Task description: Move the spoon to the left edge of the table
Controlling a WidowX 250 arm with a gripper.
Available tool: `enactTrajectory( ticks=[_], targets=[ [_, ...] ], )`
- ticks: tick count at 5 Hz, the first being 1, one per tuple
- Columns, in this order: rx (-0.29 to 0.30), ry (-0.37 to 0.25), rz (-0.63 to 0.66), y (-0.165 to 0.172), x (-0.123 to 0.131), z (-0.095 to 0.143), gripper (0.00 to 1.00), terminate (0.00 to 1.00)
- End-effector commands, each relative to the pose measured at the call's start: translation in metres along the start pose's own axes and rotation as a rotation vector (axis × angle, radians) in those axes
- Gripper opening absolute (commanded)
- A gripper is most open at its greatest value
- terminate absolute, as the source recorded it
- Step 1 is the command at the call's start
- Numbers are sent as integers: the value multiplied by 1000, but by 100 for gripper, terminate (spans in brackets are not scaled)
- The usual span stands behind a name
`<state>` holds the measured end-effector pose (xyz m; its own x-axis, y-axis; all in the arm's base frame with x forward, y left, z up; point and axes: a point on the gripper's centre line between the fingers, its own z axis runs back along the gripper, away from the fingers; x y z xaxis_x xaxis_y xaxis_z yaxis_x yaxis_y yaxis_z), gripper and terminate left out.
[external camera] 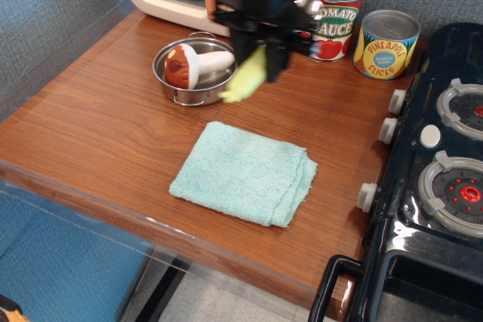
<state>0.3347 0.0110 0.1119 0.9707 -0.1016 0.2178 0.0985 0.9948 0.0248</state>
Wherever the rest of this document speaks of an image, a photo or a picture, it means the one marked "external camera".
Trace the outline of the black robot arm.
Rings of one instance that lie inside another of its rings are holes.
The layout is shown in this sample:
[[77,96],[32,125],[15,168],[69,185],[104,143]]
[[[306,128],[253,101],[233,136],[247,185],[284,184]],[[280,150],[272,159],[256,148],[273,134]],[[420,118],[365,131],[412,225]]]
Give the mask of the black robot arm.
[[214,21],[227,26],[242,64],[257,46],[266,46],[267,81],[286,70],[293,52],[309,56],[315,46],[302,32],[314,33],[319,6],[315,0],[214,0]]

